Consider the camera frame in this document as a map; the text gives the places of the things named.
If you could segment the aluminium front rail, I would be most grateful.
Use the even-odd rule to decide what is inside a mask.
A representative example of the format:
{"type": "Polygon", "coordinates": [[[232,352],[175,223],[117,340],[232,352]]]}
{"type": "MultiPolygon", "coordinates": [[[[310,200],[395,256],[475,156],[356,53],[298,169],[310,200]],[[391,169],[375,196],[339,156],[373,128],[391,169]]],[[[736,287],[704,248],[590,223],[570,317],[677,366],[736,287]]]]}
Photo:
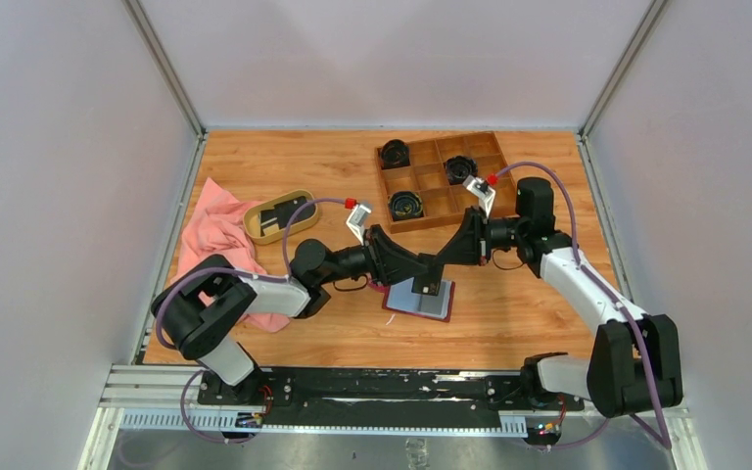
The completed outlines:
{"type": "Polygon", "coordinates": [[[576,396],[526,397],[515,371],[271,367],[228,386],[195,366],[115,366],[100,398],[125,429],[526,438],[603,418],[576,396]]]}

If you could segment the pink cloth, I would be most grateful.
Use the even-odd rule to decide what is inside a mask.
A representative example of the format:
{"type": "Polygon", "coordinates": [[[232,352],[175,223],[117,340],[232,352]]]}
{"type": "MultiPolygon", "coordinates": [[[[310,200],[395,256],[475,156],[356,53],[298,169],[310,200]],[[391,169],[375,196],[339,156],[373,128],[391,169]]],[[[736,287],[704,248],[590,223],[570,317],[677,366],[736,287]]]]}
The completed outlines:
{"type": "Polygon", "coordinates": [[[231,265],[264,274],[244,216],[258,201],[240,201],[212,179],[204,183],[192,215],[180,234],[173,282],[211,255],[224,256],[231,265]]]}

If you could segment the black rolled item middle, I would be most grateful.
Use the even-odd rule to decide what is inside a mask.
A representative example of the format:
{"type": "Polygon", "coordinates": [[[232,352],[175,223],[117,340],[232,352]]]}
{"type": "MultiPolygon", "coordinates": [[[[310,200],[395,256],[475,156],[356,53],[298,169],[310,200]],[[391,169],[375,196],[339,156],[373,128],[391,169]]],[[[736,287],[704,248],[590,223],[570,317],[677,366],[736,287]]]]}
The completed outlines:
{"type": "Polygon", "coordinates": [[[447,159],[444,162],[444,170],[449,185],[461,185],[466,178],[478,175],[477,163],[462,155],[447,159]]]}

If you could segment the black gold rolled item front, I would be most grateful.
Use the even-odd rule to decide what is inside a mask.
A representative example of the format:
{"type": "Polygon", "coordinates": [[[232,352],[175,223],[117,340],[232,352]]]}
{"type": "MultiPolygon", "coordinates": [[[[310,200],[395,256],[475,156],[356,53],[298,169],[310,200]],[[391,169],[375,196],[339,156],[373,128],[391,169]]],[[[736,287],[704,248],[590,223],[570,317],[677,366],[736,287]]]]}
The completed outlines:
{"type": "Polygon", "coordinates": [[[398,191],[388,203],[392,221],[404,221],[424,216],[423,201],[414,191],[398,191]]]}

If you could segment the wooden compartment tray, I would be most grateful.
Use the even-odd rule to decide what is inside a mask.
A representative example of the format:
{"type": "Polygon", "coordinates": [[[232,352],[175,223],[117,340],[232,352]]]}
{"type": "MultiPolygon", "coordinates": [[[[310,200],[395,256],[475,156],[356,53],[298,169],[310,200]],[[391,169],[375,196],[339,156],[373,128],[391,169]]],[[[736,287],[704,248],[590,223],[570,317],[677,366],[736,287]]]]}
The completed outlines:
{"type": "Polygon", "coordinates": [[[374,150],[388,230],[404,233],[457,224],[479,204],[462,186],[506,166],[492,132],[416,141],[391,139],[374,150]]]}

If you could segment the yellow oval tray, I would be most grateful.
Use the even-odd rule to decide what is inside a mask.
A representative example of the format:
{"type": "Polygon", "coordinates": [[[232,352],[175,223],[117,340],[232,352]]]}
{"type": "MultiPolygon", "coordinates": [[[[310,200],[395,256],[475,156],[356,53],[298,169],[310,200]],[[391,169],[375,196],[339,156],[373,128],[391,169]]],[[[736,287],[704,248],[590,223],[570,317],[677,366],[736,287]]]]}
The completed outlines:
{"type": "Polygon", "coordinates": [[[311,192],[298,189],[252,206],[243,216],[248,236],[257,245],[280,241],[293,214],[313,199],[311,192]]]}

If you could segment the black rolled item back left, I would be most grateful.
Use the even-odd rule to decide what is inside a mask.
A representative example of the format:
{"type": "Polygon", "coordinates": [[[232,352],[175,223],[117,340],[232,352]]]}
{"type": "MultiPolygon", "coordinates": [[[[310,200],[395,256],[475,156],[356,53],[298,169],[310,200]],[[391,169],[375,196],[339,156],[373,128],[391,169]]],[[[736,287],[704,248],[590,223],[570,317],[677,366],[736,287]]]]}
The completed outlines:
{"type": "Polygon", "coordinates": [[[380,148],[378,155],[380,166],[384,170],[410,166],[409,147],[400,139],[386,142],[380,148]]]}

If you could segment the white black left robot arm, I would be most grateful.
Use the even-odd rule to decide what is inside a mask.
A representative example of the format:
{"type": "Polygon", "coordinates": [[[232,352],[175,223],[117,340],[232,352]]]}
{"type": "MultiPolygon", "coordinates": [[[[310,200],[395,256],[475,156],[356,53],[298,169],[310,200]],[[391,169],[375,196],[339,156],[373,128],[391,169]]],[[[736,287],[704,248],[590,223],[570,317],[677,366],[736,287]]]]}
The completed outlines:
{"type": "Polygon", "coordinates": [[[317,239],[301,242],[286,276],[252,273],[213,255],[152,300],[155,334],[205,366],[234,402],[248,404],[259,396],[261,380],[256,362],[230,337],[240,320],[251,313],[308,318],[329,301],[327,284],[367,278],[390,287],[428,274],[433,260],[395,243],[378,225],[365,230],[362,243],[338,251],[317,239]]]}

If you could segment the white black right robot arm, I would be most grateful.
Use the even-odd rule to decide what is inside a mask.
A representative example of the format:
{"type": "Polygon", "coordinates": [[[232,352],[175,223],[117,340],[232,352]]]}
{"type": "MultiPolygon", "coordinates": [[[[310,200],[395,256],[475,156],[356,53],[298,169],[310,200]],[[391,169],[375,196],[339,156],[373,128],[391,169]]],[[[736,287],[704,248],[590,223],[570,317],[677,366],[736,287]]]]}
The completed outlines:
{"type": "Polygon", "coordinates": [[[538,354],[521,368],[520,395],[545,408],[559,394],[589,400],[607,418],[677,406],[683,400],[679,334],[666,314],[652,315],[610,285],[577,241],[556,228],[548,180],[516,184],[515,213],[493,217],[494,189],[470,176],[464,183],[478,203],[436,254],[438,264],[483,265],[494,252],[514,250],[533,274],[559,293],[594,336],[588,360],[565,352],[538,354]]]}

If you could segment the black cards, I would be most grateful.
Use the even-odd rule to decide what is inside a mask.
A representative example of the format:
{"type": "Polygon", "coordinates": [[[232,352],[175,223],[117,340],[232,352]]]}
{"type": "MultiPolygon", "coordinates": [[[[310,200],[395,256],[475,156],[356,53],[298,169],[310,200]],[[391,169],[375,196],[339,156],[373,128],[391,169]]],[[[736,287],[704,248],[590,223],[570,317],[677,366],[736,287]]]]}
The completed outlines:
{"type": "Polygon", "coordinates": [[[261,210],[258,217],[260,234],[266,236],[283,230],[292,215],[297,209],[304,206],[307,201],[308,197],[299,196],[277,203],[272,209],[261,210]]]}

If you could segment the black VIP credit card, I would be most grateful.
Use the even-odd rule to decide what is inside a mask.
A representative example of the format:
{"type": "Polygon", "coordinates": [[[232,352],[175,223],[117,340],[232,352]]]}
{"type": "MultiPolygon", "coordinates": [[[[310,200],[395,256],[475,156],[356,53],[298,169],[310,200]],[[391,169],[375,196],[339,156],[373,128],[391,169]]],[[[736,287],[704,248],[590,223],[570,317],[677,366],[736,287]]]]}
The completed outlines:
{"type": "Polygon", "coordinates": [[[428,272],[413,278],[411,292],[418,295],[437,296],[441,283],[442,274],[439,271],[428,272]]]}

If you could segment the red card holder wallet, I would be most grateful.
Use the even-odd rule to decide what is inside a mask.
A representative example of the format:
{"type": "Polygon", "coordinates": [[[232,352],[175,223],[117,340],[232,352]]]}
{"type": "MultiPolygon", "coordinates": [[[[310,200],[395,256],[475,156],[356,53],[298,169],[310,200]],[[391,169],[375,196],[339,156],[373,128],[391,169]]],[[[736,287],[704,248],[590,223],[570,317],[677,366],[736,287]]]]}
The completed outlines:
{"type": "Polygon", "coordinates": [[[436,295],[413,293],[413,281],[407,279],[393,286],[368,286],[383,295],[382,309],[441,322],[450,322],[455,283],[442,280],[436,295]]]}

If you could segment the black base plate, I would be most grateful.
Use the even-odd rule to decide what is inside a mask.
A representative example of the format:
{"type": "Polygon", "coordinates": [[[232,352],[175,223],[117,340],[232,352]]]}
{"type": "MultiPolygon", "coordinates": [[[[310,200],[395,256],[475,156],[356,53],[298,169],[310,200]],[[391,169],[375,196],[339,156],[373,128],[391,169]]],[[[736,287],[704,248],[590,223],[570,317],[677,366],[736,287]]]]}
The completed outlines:
{"type": "Polygon", "coordinates": [[[207,372],[192,402],[257,406],[267,426],[492,429],[502,412],[584,408],[581,399],[530,398],[516,371],[267,367],[231,387],[207,372]]]}

